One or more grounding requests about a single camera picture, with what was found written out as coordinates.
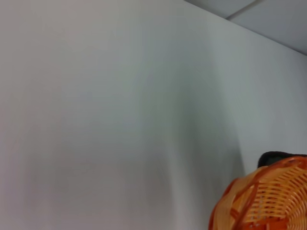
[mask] black object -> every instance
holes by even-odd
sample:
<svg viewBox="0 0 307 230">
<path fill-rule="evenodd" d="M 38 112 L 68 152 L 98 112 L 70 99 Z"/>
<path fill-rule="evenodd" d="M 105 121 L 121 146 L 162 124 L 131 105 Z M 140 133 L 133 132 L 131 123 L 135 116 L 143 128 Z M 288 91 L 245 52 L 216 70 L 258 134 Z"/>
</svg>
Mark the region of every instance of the black object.
<svg viewBox="0 0 307 230">
<path fill-rule="evenodd" d="M 278 151 L 266 152 L 262 154 L 262 156 L 259 158 L 258 168 L 262 166 L 269 166 L 279 160 L 282 160 L 288 157 L 307 157 L 307 155 L 291 154 L 287 152 L 278 152 Z"/>
</svg>

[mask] orange wicker basket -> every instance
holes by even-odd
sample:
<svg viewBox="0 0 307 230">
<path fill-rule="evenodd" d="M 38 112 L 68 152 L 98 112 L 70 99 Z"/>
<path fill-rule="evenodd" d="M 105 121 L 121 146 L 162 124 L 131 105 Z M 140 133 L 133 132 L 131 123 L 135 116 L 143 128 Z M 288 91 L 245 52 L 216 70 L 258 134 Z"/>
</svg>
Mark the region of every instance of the orange wicker basket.
<svg viewBox="0 0 307 230">
<path fill-rule="evenodd" d="M 307 230 L 307 158 L 235 179 L 212 211 L 209 230 Z"/>
</svg>

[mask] woven basket weave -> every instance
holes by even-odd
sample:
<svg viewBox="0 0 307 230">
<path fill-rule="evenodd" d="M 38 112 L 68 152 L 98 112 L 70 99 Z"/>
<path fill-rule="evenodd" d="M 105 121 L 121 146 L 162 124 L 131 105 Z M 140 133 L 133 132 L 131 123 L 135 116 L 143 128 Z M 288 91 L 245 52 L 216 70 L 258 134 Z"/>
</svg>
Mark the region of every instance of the woven basket weave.
<svg viewBox="0 0 307 230">
<path fill-rule="evenodd" d="M 234 180 L 209 230 L 307 230 L 307 158 L 287 158 Z"/>
</svg>

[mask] wicker basket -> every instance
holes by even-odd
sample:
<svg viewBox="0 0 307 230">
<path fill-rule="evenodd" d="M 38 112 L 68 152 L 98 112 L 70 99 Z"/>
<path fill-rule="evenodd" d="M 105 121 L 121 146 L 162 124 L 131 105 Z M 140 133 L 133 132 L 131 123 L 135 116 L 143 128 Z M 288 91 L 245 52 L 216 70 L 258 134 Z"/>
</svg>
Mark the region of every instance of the wicker basket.
<svg viewBox="0 0 307 230">
<path fill-rule="evenodd" d="M 209 230 L 307 230 L 307 158 L 287 158 L 234 180 Z"/>
</svg>

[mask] ceiling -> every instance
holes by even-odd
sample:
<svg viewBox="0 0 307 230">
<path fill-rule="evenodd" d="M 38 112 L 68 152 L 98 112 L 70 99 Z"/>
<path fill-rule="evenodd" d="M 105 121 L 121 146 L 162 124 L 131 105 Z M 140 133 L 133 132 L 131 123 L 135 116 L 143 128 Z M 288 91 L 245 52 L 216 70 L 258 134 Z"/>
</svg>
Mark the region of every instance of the ceiling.
<svg viewBox="0 0 307 230">
<path fill-rule="evenodd" d="M 187 1 L 307 55 L 306 0 Z"/>
</svg>

